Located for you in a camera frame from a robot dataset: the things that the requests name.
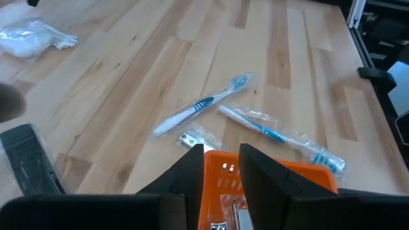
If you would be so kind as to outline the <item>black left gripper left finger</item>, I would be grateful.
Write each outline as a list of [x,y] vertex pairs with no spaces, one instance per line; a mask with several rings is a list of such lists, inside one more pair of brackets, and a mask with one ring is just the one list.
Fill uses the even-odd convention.
[[197,144],[136,193],[137,221],[147,230],[197,230],[204,180],[204,145]]

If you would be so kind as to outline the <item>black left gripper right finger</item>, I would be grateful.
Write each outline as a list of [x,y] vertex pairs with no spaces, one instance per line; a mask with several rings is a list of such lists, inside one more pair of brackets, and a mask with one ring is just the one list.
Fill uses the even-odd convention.
[[313,179],[331,179],[322,166],[272,159],[250,144],[241,144],[239,168],[255,230],[326,230],[337,228],[337,194]]

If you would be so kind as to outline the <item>crinkled clear packet silver clipper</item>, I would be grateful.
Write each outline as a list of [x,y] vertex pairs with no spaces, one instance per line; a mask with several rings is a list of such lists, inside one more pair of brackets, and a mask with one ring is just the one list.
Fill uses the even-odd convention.
[[224,144],[220,139],[207,131],[199,123],[191,123],[178,137],[178,144],[190,150],[197,144],[203,145],[204,153],[211,150],[223,150]]

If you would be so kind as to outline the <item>bagged black comb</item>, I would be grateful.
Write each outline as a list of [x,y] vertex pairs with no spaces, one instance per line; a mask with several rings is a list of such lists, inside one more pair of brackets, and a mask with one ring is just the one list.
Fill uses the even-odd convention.
[[66,193],[31,124],[0,133],[0,142],[25,196]]

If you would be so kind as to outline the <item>clear bag of cotton pads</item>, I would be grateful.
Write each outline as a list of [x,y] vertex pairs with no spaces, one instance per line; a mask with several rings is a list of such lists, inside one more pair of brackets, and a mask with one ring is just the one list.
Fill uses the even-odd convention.
[[37,58],[45,50],[74,47],[79,39],[40,18],[24,19],[0,29],[0,49],[17,58]]

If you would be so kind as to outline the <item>orange slotted plastic basket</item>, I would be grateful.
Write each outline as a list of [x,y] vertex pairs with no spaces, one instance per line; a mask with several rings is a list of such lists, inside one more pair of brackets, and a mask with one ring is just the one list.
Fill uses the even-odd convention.
[[[278,162],[308,180],[337,193],[332,173],[322,165]],[[227,229],[236,229],[233,202],[239,209],[247,209],[238,166],[238,154],[225,151],[208,151],[204,154],[204,183],[199,227],[197,230],[211,230],[211,224],[226,223]]]

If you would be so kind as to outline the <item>black aluminium table frame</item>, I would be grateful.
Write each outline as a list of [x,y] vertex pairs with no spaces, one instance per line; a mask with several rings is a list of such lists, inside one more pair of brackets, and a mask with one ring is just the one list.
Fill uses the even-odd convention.
[[335,0],[409,170],[409,0]]

